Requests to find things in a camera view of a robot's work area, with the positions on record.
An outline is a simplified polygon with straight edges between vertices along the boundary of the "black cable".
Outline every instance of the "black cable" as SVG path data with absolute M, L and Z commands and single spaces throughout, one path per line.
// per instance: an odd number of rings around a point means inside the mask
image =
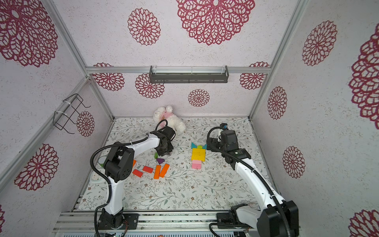
M 212 226 L 230 226 L 230 227 L 250 227 L 249 225 L 246 224 L 221 224 L 221 223 L 210 223 L 209 224 L 209 230 L 212 232 L 212 234 L 215 237 L 220 237 L 218 234 L 215 233 L 214 230 L 212 230 Z
M 163 121 L 165 121 L 166 122 L 166 125 L 164 126 L 164 127 L 167 127 L 167 125 L 168 125 L 168 122 L 167 122 L 167 120 L 165 120 L 165 119 L 162 119 L 158 124 L 157 124 L 157 126 L 155 127 L 155 131 L 158 129 L 158 126 L 159 126 L 159 124 L 161 124 L 161 122 L 163 122 Z
M 272 197 L 272 199 L 274 200 L 275 202 L 275 205 L 276 207 L 278 208 L 278 211 L 279 211 L 279 214 L 280 214 L 280 217 L 282 218 L 283 220 L 283 223 L 284 223 L 284 228 L 286 230 L 286 233 L 287 233 L 287 237 L 291 237 L 291 229 L 290 229 L 290 225 L 288 224 L 288 220 L 284 214 L 284 211 L 283 211 L 283 208 L 282 206 L 279 204 L 279 201 L 278 199 L 276 198 L 276 196 L 274 195 L 274 192 L 271 190 L 270 186 L 266 183 L 265 179 L 258 173 L 258 171 L 256 171 L 253 167 L 251 167 L 249 164 L 247 164 L 246 162 L 242 161 L 241 159 L 235 157 L 234 155 L 232 154 L 229 154 L 227 152 L 224 152 L 218 148 L 216 148 L 211 141 L 208 142 L 209 138 L 210 138 L 210 134 L 213 130 L 215 129 L 222 129 L 222 130 L 225 130 L 224 128 L 222 127 L 214 127 L 214 128 L 211 128 L 211 130 L 209 130 L 208 134 L 207 134 L 207 144 L 209 143 L 209 146 L 211 148 L 213 148 L 214 150 L 216 150 L 217 152 L 221 152 L 222 154 L 224 155 L 227 155 L 229 156 L 230 158 L 240 162 L 241 164 L 243 164 L 244 166 L 248 167 L 258 178 L 259 180 L 261 180 L 261 182 L 263 183 L 263 185 L 265 186 L 265 188 L 267 189 L 268 193 L 270 194 L 270 196 Z
M 137 144 L 137 143 L 141 143 L 143 141 L 146 141 L 148 139 L 148 137 L 145 137 L 144 139 L 141 139 L 141 140 L 138 140 L 138 141 L 135 141 L 135 142 L 132 142 L 133 144 Z M 106 201 L 105 204 L 103 205 L 100 205 L 98 206 L 97 208 L 95 208 L 95 232 L 96 232 L 96 235 L 97 237 L 100 237 L 99 235 L 99 231 L 97 229 L 97 210 L 102 208 L 102 207 L 105 207 L 110 201 L 111 201 L 111 197 L 112 197 L 112 185 L 111 185 L 111 181 L 108 179 L 107 176 L 105 176 L 105 174 L 101 173 L 98 169 L 96 169 L 95 165 L 94 165 L 94 159 L 95 159 L 95 156 L 102 150 L 105 150 L 105 149 L 108 149 L 108 148 L 111 148 L 111 147 L 115 147 L 115 146 L 130 146 L 132 145 L 132 143 L 119 143 L 119 144 L 111 144 L 111 145 L 107 145 L 107 146 L 104 146 L 100 149 L 98 149 L 97 151 L 95 151 L 90 160 L 89 160 L 89 165 L 91 166 L 91 168 L 93 169 L 93 171 L 95 171 L 96 174 L 100 175 L 103 179 L 106 180 L 106 182 L 108 183 L 108 200 Z
M 155 127 L 155 131 L 157 131 L 157 128 L 158 128 L 159 124 L 161 124 L 161 122 L 163 122 L 163 121 L 166 122 L 166 125 L 165 125 L 163 128 L 159 129 L 158 131 L 163 130 L 165 127 L 168 126 L 168 122 L 167 122 L 167 120 L 162 119 L 162 120 L 157 124 L 157 126 Z M 176 132 L 175 132 L 175 130 L 174 130 L 174 136 L 172 137 L 172 139 L 171 139 L 170 141 L 173 141 L 174 138 L 175 138 L 175 136 L 176 136 Z

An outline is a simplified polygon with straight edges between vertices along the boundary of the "patterned wall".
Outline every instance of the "patterned wall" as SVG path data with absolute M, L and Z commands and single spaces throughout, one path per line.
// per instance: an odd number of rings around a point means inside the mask
M 273 60 L 296 2 L 55 1 L 89 66 L 256 67 Z M 151 85 L 147 74 L 94 77 L 115 116 L 151 116 L 169 104 L 181 116 L 247 116 L 264 79 Z
M 305 236 L 379 235 L 379 3 L 309 3 L 253 118 Z
M 1 1 L 0 16 L 3 172 L 83 75 L 39 1 Z M 74 134 L 54 129 L 2 191 L 2 236 L 48 236 L 59 214 L 72 209 L 109 125 L 88 85 L 80 94 L 91 107 L 80 106 L 76 124 L 65 126 Z
M 48 236 L 61 212 L 70 211 L 99 147 L 109 119 L 87 84 L 64 130 L 54 129 L 35 155 L 0 195 L 0 235 Z
M 2 172 L 83 75 L 40 2 L 3 1 L 0 14 Z

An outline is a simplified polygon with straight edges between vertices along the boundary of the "red mandala pattern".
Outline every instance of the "red mandala pattern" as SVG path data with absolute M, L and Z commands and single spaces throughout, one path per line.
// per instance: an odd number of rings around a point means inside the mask
M 37 190 L 50 182 L 58 167 L 58 156 L 54 147 L 42 144 L 36 154 L 29 160 L 16 179 L 20 189 Z
M 108 63 L 97 63 L 95 67 L 113 67 Z M 118 91 L 124 87 L 124 77 L 121 73 L 94 73 L 95 82 L 109 91 Z
M 287 107 L 287 94 L 285 90 L 277 86 L 275 87 L 268 97 L 267 109 L 271 118 L 280 119 Z
M 358 61 L 351 69 L 351 102 L 358 104 L 361 117 L 370 118 L 379 129 L 379 24 L 370 40 L 360 47 Z
M 136 78 L 136 88 L 141 95 L 151 99 L 160 97 L 164 92 L 164 84 L 152 84 L 147 73 Z
M 182 27 L 199 43 L 221 44 L 248 22 L 253 0 L 177 0 Z
M 161 35 L 159 22 L 146 9 L 135 9 L 129 16 L 128 28 L 133 38 L 142 45 L 154 44 Z
M 314 66 L 324 61 L 334 47 L 337 36 L 333 21 L 324 21 L 314 28 L 303 47 L 303 61 L 308 66 Z
M 81 112 L 76 123 L 79 133 L 85 137 L 89 137 L 95 129 L 94 117 L 88 111 Z
M 202 107 L 209 101 L 209 93 L 202 89 L 196 89 L 189 93 L 188 101 L 195 107 Z
M 288 147 L 283 153 L 283 165 L 286 172 L 292 178 L 300 178 L 305 171 L 305 160 L 301 151 L 294 147 Z
M 256 62 L 249 67 L 269 67 L 270 65 L 265 62 Z M 246 89 L 260 88 L 266 75 L 264 73 L 243 73 L 240 76 L 240 84 Z
M 377 210 L 362 210 L 350 218 L 350 237 L 378 237 L 379 213 Z
M 3 231 L 2 228 L 3 228 L 3 224 L 5 222 L 4 214 L 5 214 L 5 212 L 1 209 L 1 205 L 0 205 L 0 233 Z
M 0 50 L 7 60 L 23 66 L 49 64 L 58 49 L 58 35 L 38 0 L 2 0 Z

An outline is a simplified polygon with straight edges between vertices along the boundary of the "teddy bear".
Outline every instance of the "teddy bear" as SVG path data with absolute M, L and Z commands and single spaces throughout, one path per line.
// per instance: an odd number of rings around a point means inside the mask
M 184 132 L 186 125 L 184 122 L 178 118 L 175 114 L 172 113 L 172 106 L 169 105 L 165 107 L 158 107 L 153 115 L 154 122 L 159 123 L 161 120 L 165 119 L 168 122 L 168 126 L 175 130 L 177 135 Z M 165 126 L 165 122 L 162 122 L 158 129 L 161 129 Z

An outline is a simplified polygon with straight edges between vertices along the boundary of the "purple triangle block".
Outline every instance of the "purple triangle block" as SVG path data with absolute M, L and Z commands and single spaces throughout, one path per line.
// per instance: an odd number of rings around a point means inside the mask
M 162 158 L 157 158 L 157 161 L 158 161 L 159 164 L 162 164 L 162 163 L 164 162 L 164 159 L 162 159 Z

